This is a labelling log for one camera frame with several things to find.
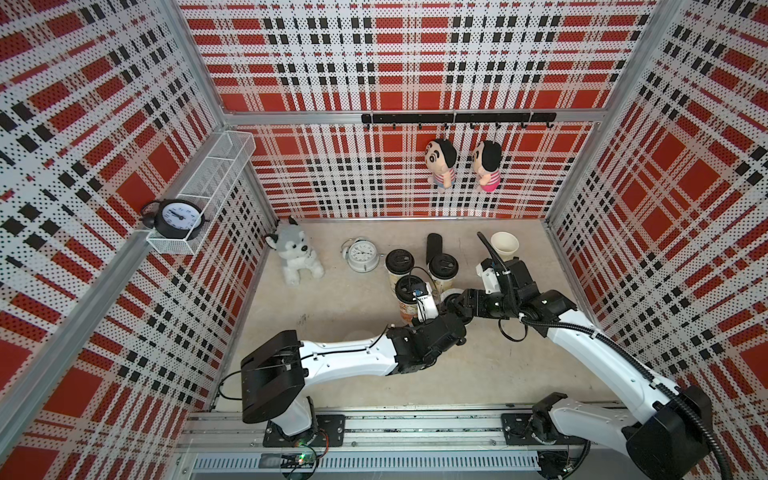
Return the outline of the black cup lid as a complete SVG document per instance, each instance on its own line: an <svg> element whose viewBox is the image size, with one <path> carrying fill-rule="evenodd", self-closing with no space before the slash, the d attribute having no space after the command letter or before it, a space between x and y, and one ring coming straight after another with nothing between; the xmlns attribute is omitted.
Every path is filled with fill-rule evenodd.
<svg viewBox="0 0 768 480"><path fill-rule="evenodd" d="M391 275L407 275L414 266L413 255L405 249L391 250L385 257L385 267Z"/></svg>
<svg viewBox="0 0 768 480"><path fill-rule="evenodd" d="M395 295L399 302L416 305L418 299L428 294L427 284L416 275L404 275L395 284Z"/></svg>
<svg viewBox="0 0 768 480"><path fill-rule="evenodd" d="M428 271L435 281L453 280L459 272L459 262L450 254L440 253L431 258Z"/></svg>

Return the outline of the translucent paper disc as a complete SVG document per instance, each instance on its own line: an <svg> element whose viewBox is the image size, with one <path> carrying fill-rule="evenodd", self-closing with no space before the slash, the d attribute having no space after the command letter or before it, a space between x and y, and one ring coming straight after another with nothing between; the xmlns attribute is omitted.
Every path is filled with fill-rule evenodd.
<svg viewBox="0 0 768 480"><path fill-rule="evenodd" d="M451 289L445 290L441 294L441 302L445 303L449 299L454 298L458 295L461 295L462 293L463 293L463 289L459 289L459 288L451 288Z"/></svg>

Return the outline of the tall paper cup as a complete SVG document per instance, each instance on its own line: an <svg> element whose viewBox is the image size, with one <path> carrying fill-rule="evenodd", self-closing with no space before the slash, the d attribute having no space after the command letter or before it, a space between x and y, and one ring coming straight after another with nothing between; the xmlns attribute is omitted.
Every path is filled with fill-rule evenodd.
<svg viewBox="0 0 768 480"><path fill-rule="evenodd" d="M446 292L453 288L454 278L442 279L432 278L433 291L438 297L442 297Z"/></svg>

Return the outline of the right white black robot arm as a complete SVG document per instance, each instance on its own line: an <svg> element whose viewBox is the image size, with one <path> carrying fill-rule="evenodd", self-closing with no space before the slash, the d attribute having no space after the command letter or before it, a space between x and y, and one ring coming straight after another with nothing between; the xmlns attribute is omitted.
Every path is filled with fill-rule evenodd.
<svg viewBox="0 0 768 480"><path fill-rule="evenodd" d="M650 479L681 479L707 456L713 456L722 478L732 478L713 431L712 402L701 388L683 388L643 364L561 292L539 291L519 258L505 264L487 259L480 268L484 288L448 295L448 311L463 320L518 319L569 352L623 404L617 413L554 393L539 404L545 431L609 447Z"/></svg>

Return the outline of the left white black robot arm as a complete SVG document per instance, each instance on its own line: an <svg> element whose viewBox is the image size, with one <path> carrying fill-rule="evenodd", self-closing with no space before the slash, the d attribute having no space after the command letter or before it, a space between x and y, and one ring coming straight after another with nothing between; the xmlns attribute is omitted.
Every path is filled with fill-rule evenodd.
<svg viewBox="0 0 768 480"><path fill-rule="evenodd" d="M348 342L313 342L299 339L295 330L282 331L241 360L242 421L271 422L289 437L316 431L304 389L352 377L416 373L465 342L465 324L452 313Z"/></svg>

